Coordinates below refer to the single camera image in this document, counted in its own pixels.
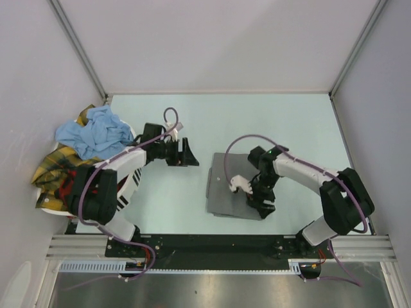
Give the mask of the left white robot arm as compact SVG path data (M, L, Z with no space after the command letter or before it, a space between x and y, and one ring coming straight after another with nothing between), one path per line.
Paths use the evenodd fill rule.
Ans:
M142 168L156 159L164 160L168 166L198 166L188 139L177 137L181 129L181 123L145 124L142 134L119 154L95 165L82 164L69 172L57 196L82 223L120 239L119 248L127 256L137 255L142 248L141 232L120 214L129 201L119 195L119 190L139 187Z

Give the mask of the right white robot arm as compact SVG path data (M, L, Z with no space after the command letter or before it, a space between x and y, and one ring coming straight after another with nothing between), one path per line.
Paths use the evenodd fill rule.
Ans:
M264 150L258 146L247 160L258 174L247 184L247 205L264 219L275 211L274 186L280 178L289 178L320 196L323 215L301 229L296 237L297 252L312 257L320 244L338 235L367 232L368 218L375 206L359 174L351 168L343 171L324 169L289 154L287 148Z

